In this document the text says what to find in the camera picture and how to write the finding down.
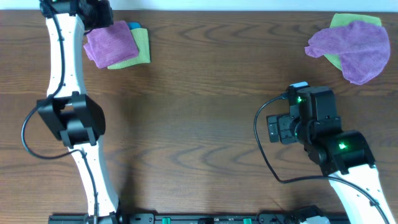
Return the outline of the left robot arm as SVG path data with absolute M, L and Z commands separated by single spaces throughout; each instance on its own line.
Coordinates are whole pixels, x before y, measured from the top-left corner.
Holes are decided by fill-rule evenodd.
M 83 78 L 83 38 L 113 24 L 108 1 L 41 1 L 50 36 L 51 72 L 38 113 L 55 139 L 67 148 L 83 183 L 85 215 L 51 215 L 49 223 L 125 223 L 103 155 L 104 112 L 87 94 Z

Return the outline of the pink purple microfiber cloth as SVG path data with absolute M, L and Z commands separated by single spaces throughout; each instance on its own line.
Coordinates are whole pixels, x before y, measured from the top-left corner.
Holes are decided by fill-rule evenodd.
M 98 68 L 106 68 L 139 55 L 133 35 L 125 21 L 117 21 L 109 27 L 95 29 L 86 37 L 88 43 L 83 48 Z

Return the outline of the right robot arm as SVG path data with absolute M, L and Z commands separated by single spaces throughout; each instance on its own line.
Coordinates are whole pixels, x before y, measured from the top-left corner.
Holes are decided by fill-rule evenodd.
M 292 84 L 279 97 L 289 112 L 269 115 L 271 142 L 299 142 L 308 158 L 319 166 L 344 206 L 350 223 L 394 223 L 383 194 L 376 160 L 365 137 L 344 131 L 335 95 L 327 86 Z

